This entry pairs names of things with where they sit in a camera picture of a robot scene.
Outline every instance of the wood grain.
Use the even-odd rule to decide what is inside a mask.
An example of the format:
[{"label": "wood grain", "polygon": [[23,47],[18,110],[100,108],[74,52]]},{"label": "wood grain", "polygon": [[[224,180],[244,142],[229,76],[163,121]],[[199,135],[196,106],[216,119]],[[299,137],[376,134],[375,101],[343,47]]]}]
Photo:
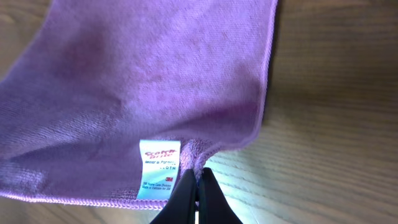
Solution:
[{"label": "wood grain", "polygon": [[[0,74],[47,0],[0,0]],[[398,2],[279,4],[263,129],[206,166],[244,223],[398,223]],[[148,223],[153,211],[0,198],[2,223]]]}]

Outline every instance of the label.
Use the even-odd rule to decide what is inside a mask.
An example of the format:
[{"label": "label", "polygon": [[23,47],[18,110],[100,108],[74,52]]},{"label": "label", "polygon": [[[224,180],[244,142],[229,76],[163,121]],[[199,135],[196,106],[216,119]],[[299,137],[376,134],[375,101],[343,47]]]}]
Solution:
[{"label": "label", "polygon": [[142,179],[139,200],[168,200],[180,167],[180,141],[141,140]]}]

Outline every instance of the purple cloth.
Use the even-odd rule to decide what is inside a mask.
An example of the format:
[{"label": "purple cloth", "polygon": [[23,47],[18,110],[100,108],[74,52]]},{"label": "purple cloth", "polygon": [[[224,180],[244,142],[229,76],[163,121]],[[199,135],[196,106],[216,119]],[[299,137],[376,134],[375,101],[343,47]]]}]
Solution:
[{"label": "purple cloth", "polygon": [[276,0],[54,0],[0,83],[0,195],[136,200],[140,139],[182,141],[180,173],[261,126]]}]

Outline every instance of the tabletop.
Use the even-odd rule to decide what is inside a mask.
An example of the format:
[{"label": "tabletop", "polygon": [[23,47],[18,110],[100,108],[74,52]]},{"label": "tabletop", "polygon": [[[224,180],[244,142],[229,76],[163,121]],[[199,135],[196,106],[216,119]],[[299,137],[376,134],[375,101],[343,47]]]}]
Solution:
[{"label": "tabletop", "polygon": [[[0,76],[49,0],[0,0]],[[261,133],[209,159],[243,223],[398,223],[398,2],[281,0]],[[149,223],[157,211],[0,198],[1,223]]]}]

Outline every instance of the wooden surface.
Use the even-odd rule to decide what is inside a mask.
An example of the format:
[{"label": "wooden surface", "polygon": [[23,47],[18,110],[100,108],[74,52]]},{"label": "wooden surface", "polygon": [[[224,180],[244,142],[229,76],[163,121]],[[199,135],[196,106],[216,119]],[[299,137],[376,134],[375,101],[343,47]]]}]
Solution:
[{"label": "wooden surface", "polygon": [[[0,0],[0,74],[48,0]],[[398,223],[398,2],[280,2],[264,125],[206,164],[244,223]],[[1,223],[148,223],[157,212],[0,198]]]}]

